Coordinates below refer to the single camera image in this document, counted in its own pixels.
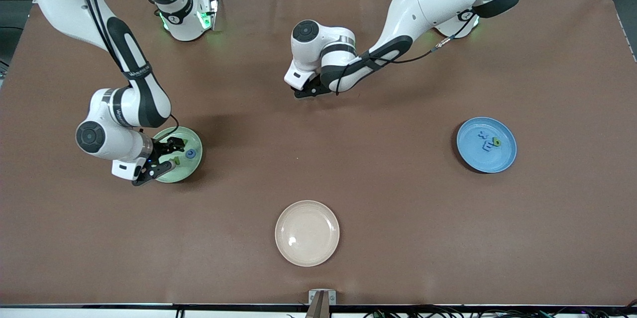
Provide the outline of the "brown table cover sheet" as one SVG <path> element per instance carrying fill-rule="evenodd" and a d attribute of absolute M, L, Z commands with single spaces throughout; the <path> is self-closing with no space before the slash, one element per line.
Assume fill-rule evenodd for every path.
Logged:
<path fill-rule="evenodd" d="M 189 179 L 134 187 L 77 147 L 110 56 L 33 7 L 0 89 L 0 304 L 625 305 L 637 299 L 637 63 L 612 0 L 521 0 L 432 55 L 296 100 L 290 35 L 311 18 L 359 51 L 391 0 L 223 0 L 227 25 L 173 40 L 147 0 L 107 0 L 181 125 Z M 456 135 L 506 125 L 517 157 L 471 168 Z M 275 243 L 286 207 L 330 207 L 325 263 Z"/>

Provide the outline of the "beige round plate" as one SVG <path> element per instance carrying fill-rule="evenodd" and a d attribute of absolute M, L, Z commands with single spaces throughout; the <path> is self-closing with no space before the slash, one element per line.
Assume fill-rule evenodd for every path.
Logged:
<path fill-rule="evenodd" d="M 315 267 L 336 252 L 340 226 L 336 215 L 323 203 L 303 200 L 282 211 L 275 225 L 280 254 L 299 267 Z"/>

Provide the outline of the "green round plate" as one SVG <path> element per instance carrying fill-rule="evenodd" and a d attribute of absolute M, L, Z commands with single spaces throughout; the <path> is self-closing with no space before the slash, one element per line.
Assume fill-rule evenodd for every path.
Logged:
<path fill-rule="evenodd" d="M 175 183 L 188 178 L 196 171 L 203 157 L 203 143 L 195 131 L 186 127 L 171 127 L 169 129 L 158 132 L 157 134 L 155 134 L 155 136 L 153 136 L 153 138 L 159 139 L 162 142 L 166 142 L 166 137 L 170 136 L 179 137 L 186 140 L 187 144 L 185 145 L 185 152 L 187 152 L 187 150 L 189 149 L 194 149 L 197 151 L 197 157 L 193 159 L 187 159 L 185 157 L 185 152 L 174 152 L 169 155 L 161 156 L 159 158 L 159 162 L 168 161 L 173 157 L 179 157 L 180 160 L 180 164 L 176 165 L 175 169 L 166 173 L 165 175 L 159 176 L 156 179 L 161 183 Z"/>

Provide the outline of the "blue round plate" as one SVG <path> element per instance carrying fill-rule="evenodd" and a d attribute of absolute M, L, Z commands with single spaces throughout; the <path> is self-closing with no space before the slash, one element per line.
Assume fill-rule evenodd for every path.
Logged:
<path fill-rule="evenodd" d="M 480 131 L 489 133 L 487 141 L 493 137 L 501 140 L 491 152 L 485 152 Z M 460 157 L 471 168 L 482 173 L 494 174 L 508 169 L 517 157 L 517 142 L 511 130 L 500 121 L 491 117 L 474 117 L 465 121 L 456 135 L 456 146 Z"/>

